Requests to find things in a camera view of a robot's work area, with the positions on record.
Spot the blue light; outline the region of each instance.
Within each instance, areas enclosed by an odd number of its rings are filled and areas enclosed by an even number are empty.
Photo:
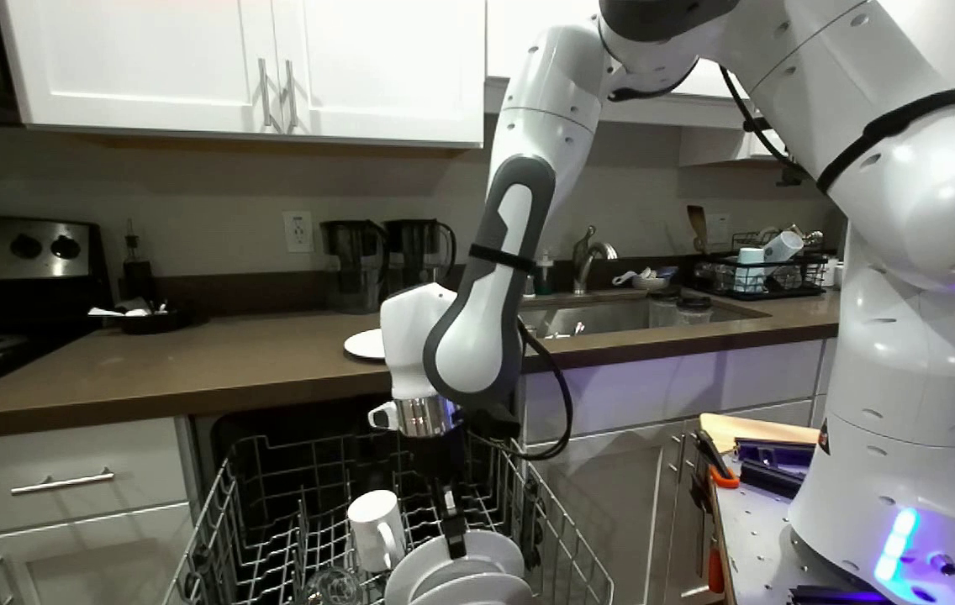
[[[889,539],[885,539],[885,547],[880,547],[880,557],[874,563],[874,579],[880,585],[889,585],[890,592],[906,596],[907,592],[907,580],[897,579],[897,563],[911,544],[911,534],[919,528],[919,510],[914,506],[901,506]]]

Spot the faucet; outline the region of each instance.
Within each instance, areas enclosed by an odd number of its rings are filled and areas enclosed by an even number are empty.
[[[575,295],[584,295],[584,279],[595,258],[619,258],[614,250],[608,243],[593,243],[583,255],[583,269],[575,277]]]

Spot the kitchen sink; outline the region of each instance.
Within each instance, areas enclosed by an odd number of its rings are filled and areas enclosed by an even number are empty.
[[[730,321],[730,318],[758,318],[763,311],[725,307],[710,299],[705,311],[678,311],[676,299],[648,299],[648,295],[558,295],[558,299],[529,299],[519,318],[537,338],[575,338],[584,334],[625,334],[625,328],[663,328],[683,321]]]

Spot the coffee maker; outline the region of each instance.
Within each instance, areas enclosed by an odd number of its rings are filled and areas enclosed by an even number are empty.
[[[318,222],[327,255],[340,258],[333,308],[373,311],[384,299],[384,230],[377,222]]]
[[[455,269],[457,240],[446,222],[437,220],[392,220],[384,222],[391,293],[444,283]]]

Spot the white cup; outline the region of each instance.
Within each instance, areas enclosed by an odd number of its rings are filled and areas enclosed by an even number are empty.
[[[803,234],[799,231],[779,231],[778,240],[768,243],[768,258],[770,263],[792,263],[792,255],[803,253]]]
[[[815,287],[816,287],[816,290],[836,290],[836,287],[841,287],[841,263],[836,263],[836,258],[826,258],[826,263],[816,269]]]
[[[401,499],[392,492],[368,492],[348,506],[354,563],[361,570],[388,570],[407,553]]]
[[[763,293],[768,269],[742,269],[768,263],[768,250],[739,250],[737,293]]]

